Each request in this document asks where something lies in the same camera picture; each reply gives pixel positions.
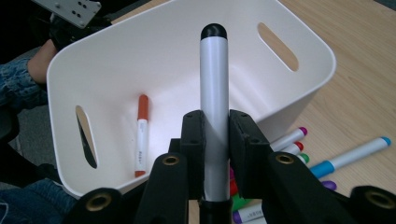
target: blue marker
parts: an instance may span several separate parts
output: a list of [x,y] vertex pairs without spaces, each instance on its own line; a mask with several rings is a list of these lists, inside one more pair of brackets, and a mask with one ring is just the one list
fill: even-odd
[[359,146],[353,150],[344,153],[338,157],[335,157],[328,161],[323,161],[322,163],[315,165],[310,168],[312,174],[317,178],[321,178],[325,175],[333,173],[335,170],[348,165],[354,161],[358,161],[364,157],[369,156],[379,150],[387,148],[390,146],[390,139],[387,137],[376,138],[362,146]]

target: denim jeans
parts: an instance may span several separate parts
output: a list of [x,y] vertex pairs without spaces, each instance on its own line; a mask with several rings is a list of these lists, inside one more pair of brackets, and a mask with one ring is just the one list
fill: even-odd
[[60,224],[77,200],[49,179],[0,191],[0,223]]
[[47,93],[30,77],[28,58],[0,64],[0,106],[8,105],[20,112],[48,103]]

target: white plastic bin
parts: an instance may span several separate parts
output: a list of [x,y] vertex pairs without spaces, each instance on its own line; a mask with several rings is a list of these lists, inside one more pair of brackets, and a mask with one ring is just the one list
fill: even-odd
[[[49,67],[57,166],[75,197],[102,187],[122,193],[148,178],[200,108],[199,45],[209,23],[229,39],[230,108],[248,113],[271,141],[284,134],[333,75],[329,47],[276,0],[174,0],[63,49]],[[298,59],[290,70],[262,41],[264,23]],[[148,172],[134,178],[137,99],[150,98]],[[84,156],[76,108],[92,135],[97,167]]]

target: black marker cap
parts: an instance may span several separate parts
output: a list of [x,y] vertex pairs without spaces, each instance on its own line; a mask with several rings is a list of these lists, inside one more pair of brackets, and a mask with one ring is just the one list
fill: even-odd
[[217,23],[208,24],[201,32],[201,40],[210,36],[220,36],[227,39],[227,32],[222,25]]

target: table surface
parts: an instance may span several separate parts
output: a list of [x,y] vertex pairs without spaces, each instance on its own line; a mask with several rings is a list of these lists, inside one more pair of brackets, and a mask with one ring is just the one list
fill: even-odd
[[[152,0],[114,22],[164,0]],[[333,50],[334,77],[315,95],[290,130],[304,126],[304,153],[312,166],[379,136],[389,148],[345,166],[320,180],[334,181],[349,196],[372,185],[396,193],[396,11],[373,0],[281,0]],[[190,202],[190,223],[198,223]]]

